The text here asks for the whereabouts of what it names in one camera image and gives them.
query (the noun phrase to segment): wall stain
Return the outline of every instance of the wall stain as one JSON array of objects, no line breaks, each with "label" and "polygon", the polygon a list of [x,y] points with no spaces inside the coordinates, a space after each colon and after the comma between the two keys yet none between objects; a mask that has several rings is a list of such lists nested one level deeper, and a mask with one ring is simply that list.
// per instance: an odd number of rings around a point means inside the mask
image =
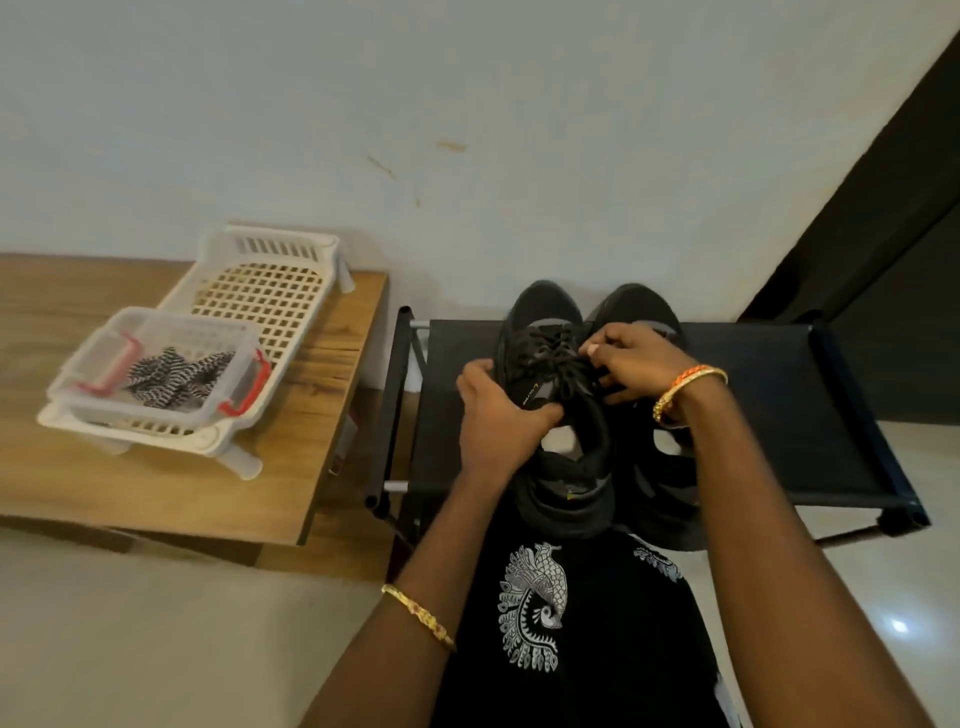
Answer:
[{"label": "wall stain", "polygon": [[395,179],[396,179],[396,175],[394,174],[394,170],[390,169],[389,167],[383,166],[380,162],[378,162],[376,159],[374,159],[374,158],[371,157],[370,155],[367,155],[367,161],[368,161],[370,164],[372,164],[374,167],[376,167],[377,169],[379,169],[379,170],[381,170],[381,171],[383,171],[383,172],[386,172],[388,175],[390,175],[390,179],[391,179],[391,180],[395,180]]},{"label": "wall stain", "polygon": [[447,141],[446,139],[441,139],[437,142],[437,149],[446,149],[448,152],[462,154],[467,150],[467,145],[461,144],[459,141]]}]

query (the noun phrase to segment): finger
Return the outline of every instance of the finger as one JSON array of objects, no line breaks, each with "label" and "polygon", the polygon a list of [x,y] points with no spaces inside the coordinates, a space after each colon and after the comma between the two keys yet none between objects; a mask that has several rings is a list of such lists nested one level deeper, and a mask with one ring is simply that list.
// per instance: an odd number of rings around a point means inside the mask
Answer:
[{"label": "finger", "polygon": [[500,389],[500,385],[490,378],[490,372],[484,368],[484,362],[488,359],[477,359],[467,362],[464,372],[461,375],[474,390],[477,392],[489,391],[491,387]]},{"label": "finger", "polygon": [[633,401],[640,399],[640,393],[636,389],[624,389],[620,392],[614,392],[603,398],[604,404],[620,404],[624,401]]},{"label": "finger", "polygon": [[464,410],[471,409],[477,395],[463,375],[457,376],[457,391],[460,393],[460,399],[464,401]]},{"label": "finger", "polygon": [[540,409],[535,409],[533,414],[540,420],[541,429],[545,434],[548,430],[556,427],[560,420],[564,418],[564,408],[557,402],[550,402]]},{"label": "finger", "polygon": [[626,344],[629,346],[629,343],[624,339],[629,339],[629,329],[630,324],[622,324],[620,322],[613,322],[612,324],[607,324],[599,331],[594,333],[590,338],[585,341],[580,347],[580,355],[586,356],[587,349],[592,344]]},{"label": "finger", "polygon": [[617,347],[612,347],[610,344],[590,344],[587,347],[587,356],[590,357],[590,363],[595,368],[610,368],[613,358],[622,351],[623,350]]}]

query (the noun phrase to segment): gold bracelet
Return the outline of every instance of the gold bracelet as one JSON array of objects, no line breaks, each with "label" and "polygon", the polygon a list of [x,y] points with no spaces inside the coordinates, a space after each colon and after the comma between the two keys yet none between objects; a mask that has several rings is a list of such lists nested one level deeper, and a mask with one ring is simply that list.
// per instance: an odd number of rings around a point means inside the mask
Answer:
[{"label": "gold bracelet", "polygon": [[456,643],[450,639],[450,636],[446,633],[446,629],[437,623],[437,618],[423,609],[423,607],[421,607],[416,601],[404,594],[393,584],[384,584],[382,587],[380,587],[380,592],[385,595],[392,596],[394,599],[400,602],[400,604],[406,607],[407,611],[419,619],[420,624],[429,629],[433,633],[434,637],[449,647],[451,652],[457,651]]},{"label": "gold bracelet", "polygon": [[676,394],[691,381],[695,381],[701,376],[718,375],[723,378],[724,384],[730,383],[727,373],[722,369],[718,369],[717,367],[698,367],[687,371],[689,374],[679,377],[679,380],[672,387],[670,387],[670,389],[664,392],[654,405],[654,421],[658,425],[662,425],[667,429],[680,429],[681,427],[686,427],[686,425],[669,425],[668,423],[665,423],[663,421],[663,414],[673,404],[673,398],[676,396]]}]

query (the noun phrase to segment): black shoelace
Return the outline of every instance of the black shoelace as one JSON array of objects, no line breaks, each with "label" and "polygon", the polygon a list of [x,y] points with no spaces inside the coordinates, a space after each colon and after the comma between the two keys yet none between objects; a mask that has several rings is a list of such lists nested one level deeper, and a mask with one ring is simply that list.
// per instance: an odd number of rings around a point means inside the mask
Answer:
[{"label": "black shoelace", "polygon": [[569,326],[524,332],[527,351],[516,358],[517,366],[528,374],[552,375],[558,400],[569,400],[578,392],[590,392],[589,362],[577,353],[576,331]]}]

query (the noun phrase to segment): wooden table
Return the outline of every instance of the wooden table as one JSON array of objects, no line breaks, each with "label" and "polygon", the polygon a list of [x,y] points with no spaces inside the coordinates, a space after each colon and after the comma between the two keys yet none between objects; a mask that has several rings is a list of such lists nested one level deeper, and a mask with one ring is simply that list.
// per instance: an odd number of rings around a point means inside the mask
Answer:
[{"label": "wooden table", "polygon": [[117,309],[155,305],[186,263],[0,255],[0,515],[255,544],[302,544],[387,277],[334,286],[263,419],[237,442],[263,460],[244,481],[197,455],[116,456],[41,427],[60,365]]}]

